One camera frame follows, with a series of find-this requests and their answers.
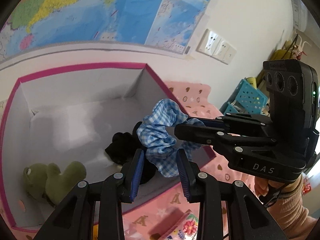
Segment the white box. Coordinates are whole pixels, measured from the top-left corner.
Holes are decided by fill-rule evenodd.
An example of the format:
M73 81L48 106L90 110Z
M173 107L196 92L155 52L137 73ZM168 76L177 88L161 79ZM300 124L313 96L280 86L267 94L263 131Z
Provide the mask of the white box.
M0 127L0 197L11 227L36 232L52 212L50 206L39 204L24 192L25 167L54 162L63 171L77 160L85 165L89 183L102 181L117 171L104 154L112 136L132 132L163 98L177 102L144 63L72 65L19 78ZM210 147L202 147L193 152L193 161L202 167L214 156ZM179 181L157 172L139 187L133 204L123 204L123 211L129 212Z

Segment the scrunchie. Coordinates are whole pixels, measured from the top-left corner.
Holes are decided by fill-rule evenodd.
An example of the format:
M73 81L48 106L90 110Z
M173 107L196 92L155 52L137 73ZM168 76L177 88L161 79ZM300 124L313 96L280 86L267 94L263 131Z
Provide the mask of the scrunchie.
M143 118L137 129L137 135L142 145L147 147L146 158L153 163L164 177L178 176L176 161L177 140L168 134L165 127L175 127L180 123L204 126L203 122L193 118L188 120L188 115L181 112L178 104L171 99L162 99L156 103L151 115ZM201 144L183 141L179 149L184 149L188 160L192 160L191 151L197 150Z

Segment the wall socket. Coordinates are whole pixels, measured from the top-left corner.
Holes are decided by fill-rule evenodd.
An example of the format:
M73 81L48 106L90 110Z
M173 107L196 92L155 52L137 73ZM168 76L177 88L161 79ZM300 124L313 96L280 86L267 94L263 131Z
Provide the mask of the wall socket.
M229 48L230 45L225 40L221 39L216 50L212 54L212 57L222 61Z
M214 31L206 29L198 45L197 51L211 56L217 48L221 37Z
M231 60L234 58L236 53L237 53L236 49L230 46L229 49L227 50L227 53L224 55L222 62L226 64L230 64Z

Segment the wrist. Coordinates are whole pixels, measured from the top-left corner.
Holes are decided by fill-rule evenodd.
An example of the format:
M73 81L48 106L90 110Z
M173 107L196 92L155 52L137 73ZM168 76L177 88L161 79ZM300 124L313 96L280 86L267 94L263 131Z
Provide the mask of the wrist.
M302 175L299 176L299 178L296 179L296 181L292 184L289 184L288 186L284 187L281 191L281 193L288 193L294 191L300 184L300 181L302 179Z

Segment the green plush toy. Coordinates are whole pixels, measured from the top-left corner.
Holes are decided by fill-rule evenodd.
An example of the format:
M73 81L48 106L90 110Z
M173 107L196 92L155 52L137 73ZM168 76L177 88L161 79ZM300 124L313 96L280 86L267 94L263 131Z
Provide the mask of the green plush toy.
M47 165L32 164L23 170L23 185L25 191L35 200L46 202L45 184L47 181Z
M70 192L70 190L87 176L84 165L80 162L72 162L63 173L55 163L50 163L47 167L47 182L45 193L55 205Z

